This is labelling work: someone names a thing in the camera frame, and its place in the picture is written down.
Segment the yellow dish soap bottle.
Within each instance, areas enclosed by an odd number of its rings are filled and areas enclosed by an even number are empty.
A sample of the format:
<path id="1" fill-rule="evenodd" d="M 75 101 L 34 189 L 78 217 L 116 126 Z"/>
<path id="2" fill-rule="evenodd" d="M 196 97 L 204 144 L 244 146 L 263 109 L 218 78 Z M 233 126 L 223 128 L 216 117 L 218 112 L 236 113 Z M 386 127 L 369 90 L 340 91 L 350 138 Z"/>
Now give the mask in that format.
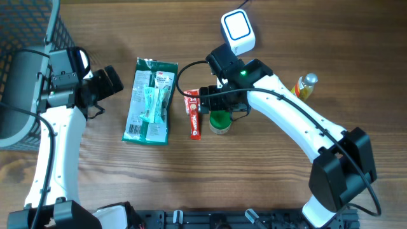
<path id="1" fill-rule="evenodd" d="M 305 102 L 313 92 L 318 77 L 315 73 L 308 73 L 306 76 L 301 76 L 291 89 L 291 93 L 297 96 L 301 101 Z"/>

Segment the green lid white jar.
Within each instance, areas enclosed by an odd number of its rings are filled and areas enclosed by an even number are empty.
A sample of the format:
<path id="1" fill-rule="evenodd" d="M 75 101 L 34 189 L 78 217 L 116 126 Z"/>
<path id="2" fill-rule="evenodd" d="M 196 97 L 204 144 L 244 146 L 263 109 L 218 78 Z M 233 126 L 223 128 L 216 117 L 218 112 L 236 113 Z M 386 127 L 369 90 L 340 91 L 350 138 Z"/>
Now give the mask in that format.
<path id="1" fill-rule="evenodd" d="M 231 127 L 230 113 L 212 111 L 209 116 L 209 127 L 215 134 L 225 134 Z"/>

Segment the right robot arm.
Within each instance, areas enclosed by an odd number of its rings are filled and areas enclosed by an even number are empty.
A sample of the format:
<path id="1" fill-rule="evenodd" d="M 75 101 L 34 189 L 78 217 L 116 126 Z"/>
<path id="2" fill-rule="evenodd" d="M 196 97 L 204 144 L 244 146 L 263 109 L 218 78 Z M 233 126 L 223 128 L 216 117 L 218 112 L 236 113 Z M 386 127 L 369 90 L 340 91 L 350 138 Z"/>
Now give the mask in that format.
<path id="1" fill-rule="evenodd" d="M 236 111 L 241 105 L 271 119 L 312 163 L 312 193 L 301 213 L 315 228 L 333 218 L 362 191 L 373 192 L 377 179 L 369 135 L 348 131 L 325 119 L 293 95 L 262 61 L 244 63 L 223 44 L 205 58 L 222 84 L 200 89 L 201 106 L 209 111 Z"/>

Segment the green white plastic package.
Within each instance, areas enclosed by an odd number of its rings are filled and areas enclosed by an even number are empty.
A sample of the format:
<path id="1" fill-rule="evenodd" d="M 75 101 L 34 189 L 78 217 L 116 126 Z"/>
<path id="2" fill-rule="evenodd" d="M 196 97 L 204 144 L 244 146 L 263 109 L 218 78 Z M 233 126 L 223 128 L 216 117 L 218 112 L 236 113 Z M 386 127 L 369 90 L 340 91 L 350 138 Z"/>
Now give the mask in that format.
<path id="1" fill-rule="evenodd" d="M 137 59 L 123 141 L 168 144 L 169 107 L 177 71 L 177 63 Z"/>

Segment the red Nescafe coffee stick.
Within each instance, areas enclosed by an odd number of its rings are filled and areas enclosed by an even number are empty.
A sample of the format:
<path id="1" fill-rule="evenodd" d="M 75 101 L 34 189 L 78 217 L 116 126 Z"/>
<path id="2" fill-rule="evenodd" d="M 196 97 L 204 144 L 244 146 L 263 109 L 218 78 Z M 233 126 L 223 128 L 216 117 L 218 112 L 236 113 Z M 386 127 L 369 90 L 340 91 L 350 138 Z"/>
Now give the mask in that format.
<path id="1" fill-rule="evenodd" d="M 198 89 L 187 90 L 184 91 L 185 94 L 189 95 L 189 97 L 184 96 L 184 103 L 186 106 L 186 114 L 190 118 L 190 126 L 191 126 L 191 134 L 190 137 L 193 140 L 200 140 L 201 139 L 201 131 L 200 131 L 200 99 L 199 98 L 192 98 L 191 95 L 199 95 Z"/>

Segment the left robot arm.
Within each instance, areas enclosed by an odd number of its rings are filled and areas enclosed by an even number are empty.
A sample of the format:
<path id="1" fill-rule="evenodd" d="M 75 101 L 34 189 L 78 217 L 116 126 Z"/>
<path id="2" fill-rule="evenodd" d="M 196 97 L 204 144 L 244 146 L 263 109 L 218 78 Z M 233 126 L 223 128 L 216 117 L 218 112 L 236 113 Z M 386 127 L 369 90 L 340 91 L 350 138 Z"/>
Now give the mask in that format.
<path id="1" fill-rule="evenodd" d="M 8 228 L 138 228 L 142 219 L 129 202 L 83 208 L 78 197 L 81 138 L 88 109 L 123 90 L 114 67 L 93 73 L 87 52 L 78 46 L 46 54 L 51 69 L 43 77 L 37 110 L 1 103 L 40 122 L 41 142 L 34 180 L 25 206 L 8 215 Z"/>

